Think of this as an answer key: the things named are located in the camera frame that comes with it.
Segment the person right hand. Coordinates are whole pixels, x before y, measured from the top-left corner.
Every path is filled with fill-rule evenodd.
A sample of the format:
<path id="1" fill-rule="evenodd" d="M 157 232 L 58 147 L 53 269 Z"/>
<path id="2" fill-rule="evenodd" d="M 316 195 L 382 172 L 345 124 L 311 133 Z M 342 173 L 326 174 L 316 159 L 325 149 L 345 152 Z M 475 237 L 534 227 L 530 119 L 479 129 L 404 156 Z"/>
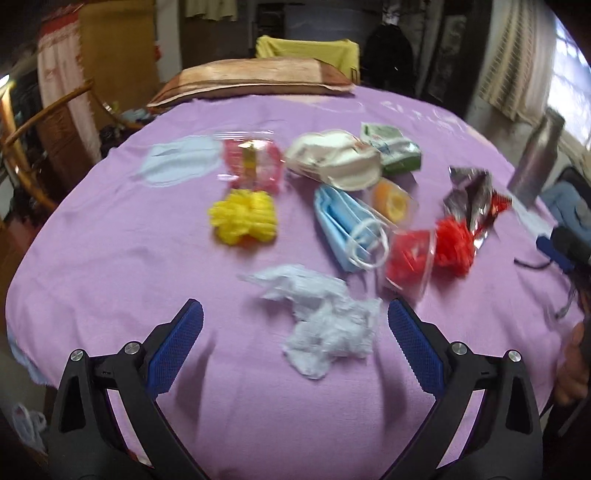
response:
<path id="1" fill-rule="evenodd" d="M 554 385 L 554 400 L 562 406 L 584 399 L 588 394 L 589 365 L 580 345 L 584 337 L 584 324 L 578 323 L 564 349 L 564 359 L 559 366 Z"/>

